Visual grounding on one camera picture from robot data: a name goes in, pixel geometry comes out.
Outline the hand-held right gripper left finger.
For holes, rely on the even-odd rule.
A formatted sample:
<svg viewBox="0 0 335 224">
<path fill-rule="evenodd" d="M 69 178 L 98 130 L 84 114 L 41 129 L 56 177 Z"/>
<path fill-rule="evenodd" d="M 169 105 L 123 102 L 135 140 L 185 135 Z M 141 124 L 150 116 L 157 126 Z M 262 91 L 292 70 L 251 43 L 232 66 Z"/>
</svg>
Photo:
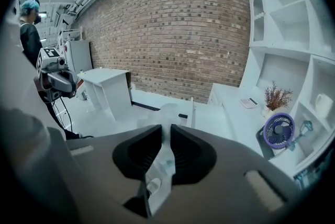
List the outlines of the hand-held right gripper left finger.
<svg viewBox="0 0 335 224">
<path fill-rule="evenodd" d="M 144 179 L 162 147 L 162 126 L 155 125 L 123 141 L 113 151 L 113 162 L 131 179 Z"/>
</svg>

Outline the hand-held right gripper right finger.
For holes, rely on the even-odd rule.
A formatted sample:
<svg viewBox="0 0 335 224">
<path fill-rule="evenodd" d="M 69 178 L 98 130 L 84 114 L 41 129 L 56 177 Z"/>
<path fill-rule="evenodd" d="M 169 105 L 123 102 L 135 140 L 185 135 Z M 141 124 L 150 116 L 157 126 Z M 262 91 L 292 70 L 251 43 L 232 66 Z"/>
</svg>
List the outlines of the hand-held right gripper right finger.
<svg viewBox="0 0 335 224">
<path fill-rule="evenodd" d="M 177 125 L 171 126 L 170 147 L 175 158 L 173 185 L 198 183 L 216 164 L 216 150 L 206 141 Z"/>
</svg>

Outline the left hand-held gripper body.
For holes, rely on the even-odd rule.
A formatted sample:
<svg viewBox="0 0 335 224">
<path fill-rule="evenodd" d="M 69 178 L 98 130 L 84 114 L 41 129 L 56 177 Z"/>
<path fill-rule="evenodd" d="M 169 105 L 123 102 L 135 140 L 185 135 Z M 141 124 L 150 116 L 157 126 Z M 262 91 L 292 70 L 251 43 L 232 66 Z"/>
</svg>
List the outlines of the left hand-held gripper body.
<svg viewBox="0 0 335 224">
<path fill-rule="evenodd" d="M 36 69 L 44 102 L 51 103 L 60 97 L 72 98 L 75 95 L 78 76 L 69 69 L 58 50 L 41 48 Z"/>
</svg>

